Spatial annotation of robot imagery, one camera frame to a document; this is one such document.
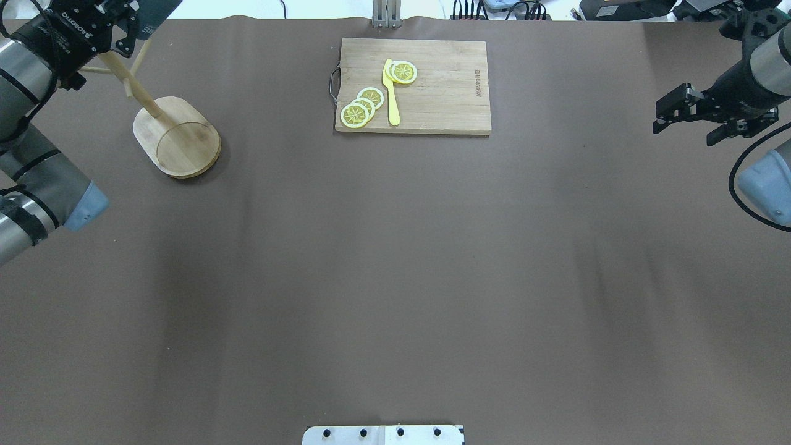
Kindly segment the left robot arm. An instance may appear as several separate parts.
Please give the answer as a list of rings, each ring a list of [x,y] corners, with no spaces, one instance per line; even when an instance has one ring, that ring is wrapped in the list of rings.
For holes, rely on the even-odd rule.
[[[113,29],[127,24],[121,53],[138,34],[135,1],[33,2],[37,14],[9,33],[2,28],[1,257],[6,264],[60,227],[79,231],[109,205],[104,192],[44,136],[33,119],[64,88],[79,90],[80,73],[111,50]]]

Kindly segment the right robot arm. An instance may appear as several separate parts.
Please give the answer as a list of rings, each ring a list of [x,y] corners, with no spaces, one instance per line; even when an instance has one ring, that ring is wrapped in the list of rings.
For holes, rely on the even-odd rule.
[[[729,172],[730,197],[752,219],[788,232],[789,142],[747,168],[743,162],[763,143],[789,130],[788,124],[769,130],[779,120],[780,105],[790,98],[789,14],[777,1],[743,1],[719,31],[740,42],[740,60],[706,90],[682,83],[658,99],[652,131],[659,134],[675,123],[708,121],[716,124],[706,136],[708,146],[727,138],[756,137]]]

